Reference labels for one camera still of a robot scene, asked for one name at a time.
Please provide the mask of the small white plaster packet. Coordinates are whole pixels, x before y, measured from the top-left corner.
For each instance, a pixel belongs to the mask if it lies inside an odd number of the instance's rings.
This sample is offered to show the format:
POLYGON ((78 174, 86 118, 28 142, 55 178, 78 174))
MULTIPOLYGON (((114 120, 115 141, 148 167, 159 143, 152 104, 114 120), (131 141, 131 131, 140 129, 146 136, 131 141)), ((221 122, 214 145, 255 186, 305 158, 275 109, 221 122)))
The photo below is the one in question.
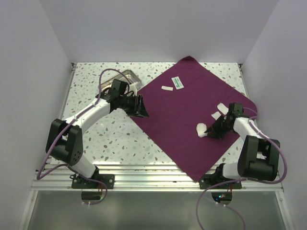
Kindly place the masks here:
POLYGON ((161 89, 166 91, 173 91, 173 87, 168 87, 168 86, 161 86, 161 89))

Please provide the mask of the green white dressing packet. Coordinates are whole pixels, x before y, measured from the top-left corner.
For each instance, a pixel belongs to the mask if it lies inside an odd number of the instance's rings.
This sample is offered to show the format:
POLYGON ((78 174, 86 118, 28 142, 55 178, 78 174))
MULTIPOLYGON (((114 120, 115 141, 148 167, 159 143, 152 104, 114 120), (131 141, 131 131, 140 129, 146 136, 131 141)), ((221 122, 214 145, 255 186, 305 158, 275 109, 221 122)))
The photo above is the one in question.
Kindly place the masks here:
POLYGON ((182 81, 180 80, 179 76, 173 77, 173 78, 171 78, 171 80, 172 80, 172 82, 173 82, 173 84, 174 84, 174 86, 177 90, 184 88, 184 85, 183 85, 182 81))

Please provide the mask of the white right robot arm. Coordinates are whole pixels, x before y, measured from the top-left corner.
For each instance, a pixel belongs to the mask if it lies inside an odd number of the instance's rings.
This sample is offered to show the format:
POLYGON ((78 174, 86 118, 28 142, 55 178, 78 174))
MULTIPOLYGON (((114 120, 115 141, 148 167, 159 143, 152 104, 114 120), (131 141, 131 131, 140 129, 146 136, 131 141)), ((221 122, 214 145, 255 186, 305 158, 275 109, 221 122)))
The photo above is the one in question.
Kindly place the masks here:
POLYGON ((244 141, 237 163, 222 163, 216 169, 214 184, 225 188, 231 179, 248 178, 265 183, 273 182, 277 177, 280 144, 266 138, 254 126, 248 115, 220 116, 206 131, 208 137, 222 139, 229 132, 239 134, 244 141))

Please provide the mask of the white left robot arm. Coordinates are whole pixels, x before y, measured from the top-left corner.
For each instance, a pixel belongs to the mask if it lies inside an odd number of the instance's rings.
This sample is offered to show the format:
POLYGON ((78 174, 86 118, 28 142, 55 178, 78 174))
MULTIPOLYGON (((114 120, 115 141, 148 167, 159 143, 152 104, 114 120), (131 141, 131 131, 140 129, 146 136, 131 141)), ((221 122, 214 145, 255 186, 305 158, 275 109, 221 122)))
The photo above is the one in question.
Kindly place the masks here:
POLYGON ((83 156, 83 135, 99 119, 114 110, 121 109, 128 116, 149 117, 142 95, 101 95, 77 114, 64 120, 55 119, 51 123, 46 145, 46 154, 61 161, 74 172, 83 176, 83 183, 95 188, 100 177, 96 166, 83 156))

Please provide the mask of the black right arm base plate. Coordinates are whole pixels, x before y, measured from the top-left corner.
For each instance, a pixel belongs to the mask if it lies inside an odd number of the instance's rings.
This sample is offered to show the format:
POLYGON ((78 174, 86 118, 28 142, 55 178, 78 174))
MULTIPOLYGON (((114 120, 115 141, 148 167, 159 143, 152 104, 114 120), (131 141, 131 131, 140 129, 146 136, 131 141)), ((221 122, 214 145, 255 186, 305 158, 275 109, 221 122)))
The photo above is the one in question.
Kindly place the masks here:
POLYGON ((241 182, 232 182, 230 183, 231 179, 223 177, 221 174, 213 173, 213 174, 205 174, 199 180, 200 189, 207 189, 210 186, 217 185, 215 189, 242 189, 241 182))

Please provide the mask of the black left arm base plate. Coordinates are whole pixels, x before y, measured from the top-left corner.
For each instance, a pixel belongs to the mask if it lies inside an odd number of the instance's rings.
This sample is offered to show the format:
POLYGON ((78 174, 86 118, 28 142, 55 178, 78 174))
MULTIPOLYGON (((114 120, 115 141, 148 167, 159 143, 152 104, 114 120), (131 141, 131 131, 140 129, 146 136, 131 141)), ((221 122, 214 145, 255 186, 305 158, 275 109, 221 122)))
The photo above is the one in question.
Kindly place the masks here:
POLYGON ((79 175, 73 174, 70 176, 72 179, 72 189, 98 189, 107 188, 113 189, 115 182, 114 174, 96 174, 90 179, 84 179, 79 175))

